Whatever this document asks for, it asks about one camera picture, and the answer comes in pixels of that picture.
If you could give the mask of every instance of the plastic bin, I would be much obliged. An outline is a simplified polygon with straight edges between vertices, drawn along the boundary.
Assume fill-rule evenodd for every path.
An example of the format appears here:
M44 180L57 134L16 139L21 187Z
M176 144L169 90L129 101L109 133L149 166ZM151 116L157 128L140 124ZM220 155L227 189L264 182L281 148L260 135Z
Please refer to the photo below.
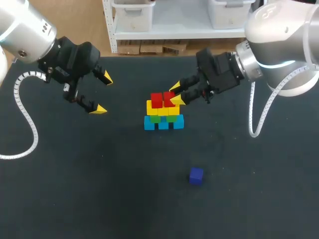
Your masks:
M215 29L242 28L255 0L208 0L211 24Z
M152 29L155 1L112 0L118 18L117 26L124 32L144 32Z

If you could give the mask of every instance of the block tower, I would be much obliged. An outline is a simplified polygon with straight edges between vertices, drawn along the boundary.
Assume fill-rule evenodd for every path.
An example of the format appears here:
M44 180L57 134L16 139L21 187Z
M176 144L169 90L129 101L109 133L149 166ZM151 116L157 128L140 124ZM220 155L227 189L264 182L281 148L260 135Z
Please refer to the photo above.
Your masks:
M164 92L163 95L152 93L151 100L146 101L145 130L184 128L184 116L179 114L179 105L170 101L175 96L174 92Z

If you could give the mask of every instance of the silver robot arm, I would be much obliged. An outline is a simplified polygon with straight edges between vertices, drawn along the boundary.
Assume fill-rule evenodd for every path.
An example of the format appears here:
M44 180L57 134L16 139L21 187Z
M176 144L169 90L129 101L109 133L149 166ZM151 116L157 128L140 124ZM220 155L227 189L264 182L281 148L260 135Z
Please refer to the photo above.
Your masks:
M99 65L100 51L90 42L75 45L67 37L56 39L56 35L56 27L28 0L0 0L1 47L24 63L37 62L47 83L54 79L64 84L65 100L76 102L90 114L105 113L103 107L78 91L79 79L90 73L105 85L113 82ZM0 83L4 72L6 60L0 48Z
M245 26L247 42L236 47L246 79L265 79L273 90L294 70L319 63L318 6L280 0L252 14ZM318 81L318 72L311 69L294 76L279 95L296 96L310 90Z
M28 0L0 0L0 86L7 72L1 46L25 63L36 62L53 46L56 28Z
M6 61L5 53L0 46L0 87L5 78L6 72L7 72L7 61Z
M245 26L247 40L235 52L212 55L208 49L197 53L198 72L178 81L170 91L179 94L171 101L187 105L210 98L240 85L241 80L267 81L274 90L289 74L301 67L309 70L292 76L278 93L297 96L318 81L319 5L279 0L252 13ZM198 84L197 89L187 91Z

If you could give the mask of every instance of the red block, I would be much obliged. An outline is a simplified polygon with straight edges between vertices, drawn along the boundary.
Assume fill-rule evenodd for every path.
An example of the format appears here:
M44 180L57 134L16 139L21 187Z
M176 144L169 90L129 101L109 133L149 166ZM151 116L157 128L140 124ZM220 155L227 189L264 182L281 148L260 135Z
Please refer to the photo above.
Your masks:
M175 107L175 105L170 101L171 98L175 96L174 92L164 92L164 106L165 107Z
M152 109L163 108L163 97L161 93L151 93Z

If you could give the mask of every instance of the blue block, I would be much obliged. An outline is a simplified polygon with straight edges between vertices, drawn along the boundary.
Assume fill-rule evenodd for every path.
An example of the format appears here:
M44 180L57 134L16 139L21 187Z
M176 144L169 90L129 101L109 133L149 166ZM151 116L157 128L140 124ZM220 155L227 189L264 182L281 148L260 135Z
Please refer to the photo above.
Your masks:
M144 117L144 130L155 130L155 124L151 122L150 116Z
M161 123L166 123L166 116L161 116L160 117L160 122Z
M173 128L174 129L182 129L184 128L184 116L183 115L178 115L177 116L177 121L173 123Z
M168 129L168 123L159 123L159 129Z
M193 185L201 185L203 181L204 170L202 168L191 168L189 174L189 183Z

